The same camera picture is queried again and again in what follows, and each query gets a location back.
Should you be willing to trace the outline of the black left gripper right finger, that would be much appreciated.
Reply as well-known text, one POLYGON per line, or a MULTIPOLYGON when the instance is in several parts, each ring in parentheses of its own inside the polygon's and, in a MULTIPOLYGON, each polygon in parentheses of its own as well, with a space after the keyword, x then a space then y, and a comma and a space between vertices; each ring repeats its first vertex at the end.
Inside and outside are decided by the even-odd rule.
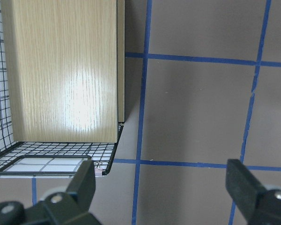
POLYGON ((225 187, 245 219, 251 219, 265 186, 238 159, 228 159, 225 187))

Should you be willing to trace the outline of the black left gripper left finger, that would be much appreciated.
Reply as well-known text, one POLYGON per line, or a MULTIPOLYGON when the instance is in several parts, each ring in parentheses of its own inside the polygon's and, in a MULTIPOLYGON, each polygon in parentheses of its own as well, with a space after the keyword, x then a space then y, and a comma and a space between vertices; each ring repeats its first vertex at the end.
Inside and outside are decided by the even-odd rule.
POLYGON ((85 160, 66 188, 66 192, 73 197, 81 210, 88 211, 95 191, 96 178, 94 163, 92 160, 85 160))

